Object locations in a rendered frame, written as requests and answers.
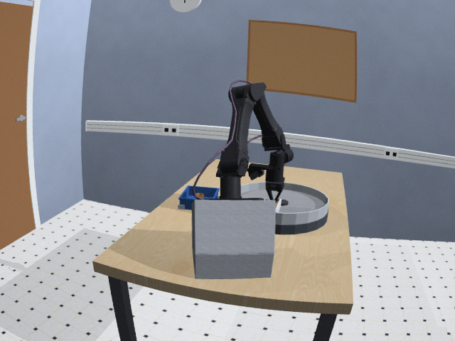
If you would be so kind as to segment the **blue crate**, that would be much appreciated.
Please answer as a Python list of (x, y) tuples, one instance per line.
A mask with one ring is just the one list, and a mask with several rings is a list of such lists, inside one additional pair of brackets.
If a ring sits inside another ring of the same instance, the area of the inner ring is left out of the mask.
[[(194, 188), (195, 194), (196, 193), (204, 194), (203, 199), (218, 198), (219, 190), (220, 190), (220, 188), (209, 188), (209, 187), (200, 187), (200, 186), (195, 186), (195, 188)], [(187, 197), (187, 198), (185, 198), (185, 197)], [(192, 199), (192, 198), (194, 198), (194, 199)], [(192, 210), (192, 203), (194, 200), (197, 200), (197, 199), (195, 199), (194, 194), (193, 194), (193, 186), (188, 185), (178, 199), (180, 200), (180, 205), (185, 205), (185, 210)]]

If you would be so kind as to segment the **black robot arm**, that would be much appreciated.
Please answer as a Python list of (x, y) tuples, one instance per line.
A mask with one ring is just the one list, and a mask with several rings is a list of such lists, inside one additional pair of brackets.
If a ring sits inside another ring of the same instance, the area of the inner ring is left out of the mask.
[(227, 143), (231, 140), (232, 133), (233, 138), (229, 146), (221, 152), (216, 173), (216, 177), (220, 178), (220, 196), (203, 200), (264, 200), (263, 198), (242, 198), (241, 196), (241, 177), (246, 174), (250, 158), (247, 150), (247, 138), (252, 110), (262, 131), (264, 151), (278, 151), (270, 153), (269, 165), (251, 163), (248, 172), (250, 179), (261, 177), (266, 170), (265, 181), (274, 182), (276, 171), (274, 168), (279, 170), (284, 167), (285, 163), (293, 159), (294, 153), (290, 149), (290, 145), (286, 144), (282, 128), (274, 119), (267, 104), (264, 95), (266, 88), (264, 82), (232, 87), (232, 98), (237, 113), (235, 117), (235, 110), (232, 106), (232, 121)]

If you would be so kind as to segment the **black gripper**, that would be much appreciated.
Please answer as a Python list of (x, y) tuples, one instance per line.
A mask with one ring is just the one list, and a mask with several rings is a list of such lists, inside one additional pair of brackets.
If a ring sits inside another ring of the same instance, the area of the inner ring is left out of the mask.
[[(282, 168), (279, 168), (279, 170), (277, 170), (277, 168), (274, 168), (276, 169), (275, 171), (275, 180), (274, 182), (269, 182), (269, 181), (266, 181), (266, 190), (267, 190), (267, 193), (268, 193), (268, 196), (269, 196), (269, 199), (270, 200), (274, 200), (273, 199), (273, 196), (272, 196), (272, 191), (270, 190), (273, 190), (273, 191), (277, 191), (278, 194), (275, 198), (276, 202), (281, 194), (281, 192), (283, 191), (283, 188), (284, 188), (284, 180), (285, 180), (285, 177), (283, 177), (284, 175), (284, 167)], [(270, 187), (269, 187), (270, 186)]]

